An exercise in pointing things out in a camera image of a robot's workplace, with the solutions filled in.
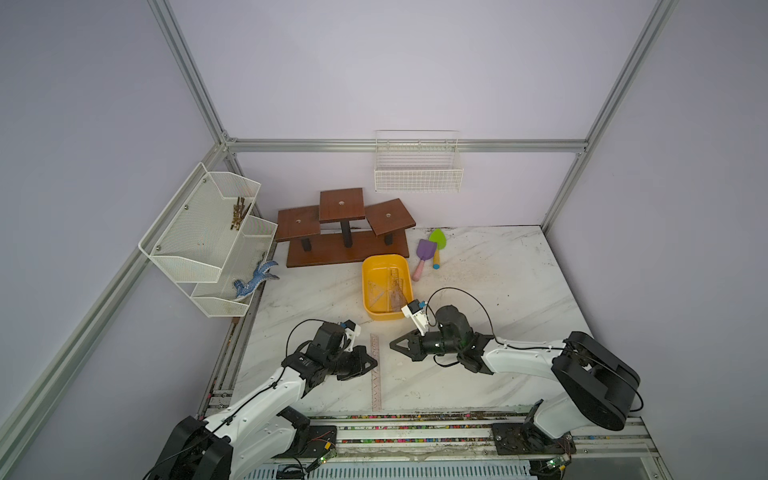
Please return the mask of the pink triangle ruler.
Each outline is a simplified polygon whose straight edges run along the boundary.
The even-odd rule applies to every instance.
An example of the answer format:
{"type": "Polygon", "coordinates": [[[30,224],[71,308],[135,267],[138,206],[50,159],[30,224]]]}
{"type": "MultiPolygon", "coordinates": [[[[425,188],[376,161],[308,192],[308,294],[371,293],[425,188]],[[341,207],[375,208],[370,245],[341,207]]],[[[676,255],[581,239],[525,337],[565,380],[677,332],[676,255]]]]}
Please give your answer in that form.
{"type": "Polygon", "coordinates": [[[408,304],[407,297],[403,290],[403,281],[400,278],[389,281],[389,307],[391,312],[400,312],[408,304]]]}

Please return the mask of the pink long straight ruler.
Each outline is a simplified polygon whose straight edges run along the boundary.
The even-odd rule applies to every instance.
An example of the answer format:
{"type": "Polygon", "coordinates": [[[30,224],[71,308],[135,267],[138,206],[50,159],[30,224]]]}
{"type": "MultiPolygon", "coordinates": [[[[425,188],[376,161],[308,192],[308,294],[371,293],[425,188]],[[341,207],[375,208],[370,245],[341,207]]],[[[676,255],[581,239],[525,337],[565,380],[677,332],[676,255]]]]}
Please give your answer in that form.
{"type": "Polygon", "coordinates": [[[375,413],[382,411],[382,382],[381,382],[381,361],[379,337],[376,334],[370,335],[370,355],[377,361],[377,366],[371,371],[371,408],[375,413]]]}

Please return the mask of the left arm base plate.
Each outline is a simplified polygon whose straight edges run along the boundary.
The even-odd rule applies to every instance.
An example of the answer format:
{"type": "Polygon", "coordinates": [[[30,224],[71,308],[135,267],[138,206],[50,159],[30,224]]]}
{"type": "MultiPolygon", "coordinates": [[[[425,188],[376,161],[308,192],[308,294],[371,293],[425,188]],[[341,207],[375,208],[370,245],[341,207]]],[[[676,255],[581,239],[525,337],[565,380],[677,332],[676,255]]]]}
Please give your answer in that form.
{"type": "Polygon", "coordinates": [[[289,447],[275,453],[270,459],[298,457],[299,459],[315,459],[326,454],[336,444],[338,429],[331,425],[309,425],[301,428],[295,434],[289,447]]]}

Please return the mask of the clear blue triangle ruler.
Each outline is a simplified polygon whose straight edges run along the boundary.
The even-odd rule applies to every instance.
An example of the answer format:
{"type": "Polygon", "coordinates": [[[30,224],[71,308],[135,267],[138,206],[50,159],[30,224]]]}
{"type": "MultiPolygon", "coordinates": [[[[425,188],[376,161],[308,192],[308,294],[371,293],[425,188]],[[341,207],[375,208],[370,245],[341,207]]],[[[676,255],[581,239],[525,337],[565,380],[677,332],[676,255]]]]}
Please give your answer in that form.
{"type": "Polygon", "coordinates": [[[366,284],[366,300],[367,306],[371,311],[388,311],[388,287],[378,282],[368,281],[366,284]]]}

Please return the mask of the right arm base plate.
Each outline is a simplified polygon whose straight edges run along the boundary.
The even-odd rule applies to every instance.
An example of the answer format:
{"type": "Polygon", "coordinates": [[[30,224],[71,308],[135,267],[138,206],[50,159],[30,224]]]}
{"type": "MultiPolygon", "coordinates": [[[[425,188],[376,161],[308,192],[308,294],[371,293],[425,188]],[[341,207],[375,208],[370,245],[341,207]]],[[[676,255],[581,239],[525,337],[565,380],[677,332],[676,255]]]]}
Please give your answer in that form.
{"type": "Polygon", "coordinates": [[[494,423],[491,433],[498,455],[570,455],[576,451],[569,434],[552,439],[528,423],[494,423]]]}

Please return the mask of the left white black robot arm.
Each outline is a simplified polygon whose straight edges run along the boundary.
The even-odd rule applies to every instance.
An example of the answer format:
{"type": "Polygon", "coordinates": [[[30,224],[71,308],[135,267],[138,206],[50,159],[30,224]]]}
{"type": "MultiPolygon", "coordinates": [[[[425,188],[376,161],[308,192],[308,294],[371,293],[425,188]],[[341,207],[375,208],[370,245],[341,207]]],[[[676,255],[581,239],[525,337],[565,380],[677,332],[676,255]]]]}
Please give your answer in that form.
{"type": "Polygon", "coordinates": [[[356,343],[351,320],[321,320],[310,340],[287,349],[279,368],[254,391],[202,420],[173,429],[146,479],[241,479],[266,460],[304,448],[310,422],[293,408],[329,376],[366,375],[378,362],[356,343]]]}

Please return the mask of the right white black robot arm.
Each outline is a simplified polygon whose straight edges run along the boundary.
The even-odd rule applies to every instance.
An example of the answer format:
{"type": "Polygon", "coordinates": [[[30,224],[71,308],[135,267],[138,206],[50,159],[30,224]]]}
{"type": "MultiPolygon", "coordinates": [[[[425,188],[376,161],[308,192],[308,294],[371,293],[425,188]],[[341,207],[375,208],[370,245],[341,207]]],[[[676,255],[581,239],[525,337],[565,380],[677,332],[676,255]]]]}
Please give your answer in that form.
{"type": "Polygon", "coordinates": [[[414,301],[403,308],[416,328],[389,344],[414,362],[453,355],[466,370],[485,375],[521,374],[556,381],[562,392],[534,404],[522,436],[548,445],[574,429],[594,425],[624,429],[640,398],[635,370],[582,331],[560,342],[513,342],[475,331],[455,306],[440,307],[431,330],[427,308],[414,301]]]}

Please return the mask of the yellow plastic storage box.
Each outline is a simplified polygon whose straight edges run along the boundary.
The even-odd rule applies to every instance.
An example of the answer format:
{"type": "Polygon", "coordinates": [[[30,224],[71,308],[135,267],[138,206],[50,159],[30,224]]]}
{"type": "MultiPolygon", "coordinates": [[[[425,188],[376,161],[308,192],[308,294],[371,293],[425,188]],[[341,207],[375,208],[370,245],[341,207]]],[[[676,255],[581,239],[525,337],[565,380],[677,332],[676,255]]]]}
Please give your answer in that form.
{"type": "Polygon", "coordinates": [[[405,257],[376,255],[362,263],[363,306],[374,321],[400,320],[402,308],[414,299],[405,257]]]}

